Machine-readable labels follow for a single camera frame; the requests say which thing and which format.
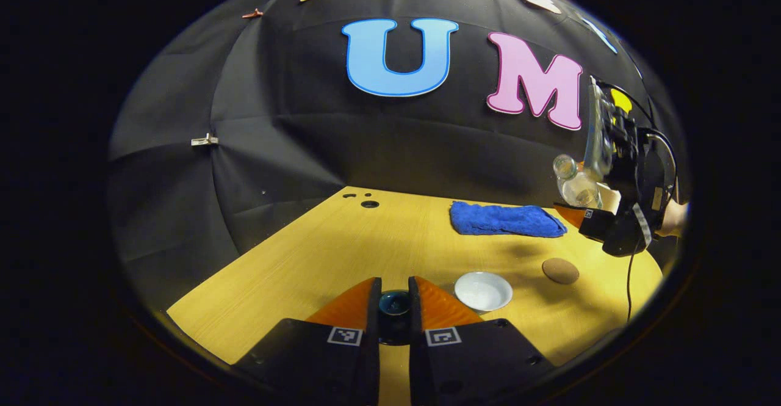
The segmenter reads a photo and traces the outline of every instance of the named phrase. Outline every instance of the blue towel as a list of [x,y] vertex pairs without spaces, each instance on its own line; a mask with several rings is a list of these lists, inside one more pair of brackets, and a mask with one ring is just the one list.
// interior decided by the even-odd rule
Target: blue towel
[[539,206],[480,206],[453,202],[450,220],[460,234],[526,234],[555,238],[567,233],[556,217]]

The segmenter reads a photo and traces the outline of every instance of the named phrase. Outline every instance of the metal clip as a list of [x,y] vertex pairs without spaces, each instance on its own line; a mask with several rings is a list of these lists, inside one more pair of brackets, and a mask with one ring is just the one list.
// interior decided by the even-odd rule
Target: metal clip
[[218,139],[209,133],[206,133],[206,137],[200,139],[190,140],[191,147],[198,147],[199,145],[217,145]]

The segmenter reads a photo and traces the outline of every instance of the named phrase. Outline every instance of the white bowl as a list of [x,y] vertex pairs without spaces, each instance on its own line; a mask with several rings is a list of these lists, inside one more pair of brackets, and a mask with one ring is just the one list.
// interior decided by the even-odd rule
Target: white bowl
[[502,276],[488,272],[469,272],[455,282],[455,297],[469,308],[492,311],[507,305],[513,287]]

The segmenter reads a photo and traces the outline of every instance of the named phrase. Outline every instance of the black fabric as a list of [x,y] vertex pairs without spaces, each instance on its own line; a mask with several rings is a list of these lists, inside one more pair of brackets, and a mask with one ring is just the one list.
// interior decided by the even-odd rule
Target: black fabric
[[[650,71],[641,69],[641,79],[637,57],[607,27],[555,2],[563,14],[523,0],[229,0],[206,14],[140,77],[112,138],[113,230],[139,290],[168,308],[346,184],[550,206],[559,200],[550,161],[585,149],[589,74],[641,102],[653,88],[657,122],[678,139],[674,109]],[[242,19],[255,8],[264,15]],[[349,82],[344,25],[396,20],[386,62],[406,72],[421,62],[421,34],[410,26],[421,17],[459,24],[438,89],[385,98]],[[488,108],[499,65],[492,31],[525,39],[543,69],[556,54],[581,64],[580,130],[528,108],[517,115]],[[190,147],[207,132],[220,144]]]

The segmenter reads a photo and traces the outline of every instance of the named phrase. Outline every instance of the blue letter u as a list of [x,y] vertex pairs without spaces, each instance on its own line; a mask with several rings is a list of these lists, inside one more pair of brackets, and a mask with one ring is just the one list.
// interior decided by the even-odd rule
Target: blue letter u
[[423,63],[418,70],[401,74],[385,65],[388,31],[396,28],[393,20],[361,20],[346,25],[348,36],[347,76],[363,90],[379,96],[415,96],[431,92],[447,78],[450,69],[450,33],[458,25],[449,20],[419,18],[412,27],[423,33]]

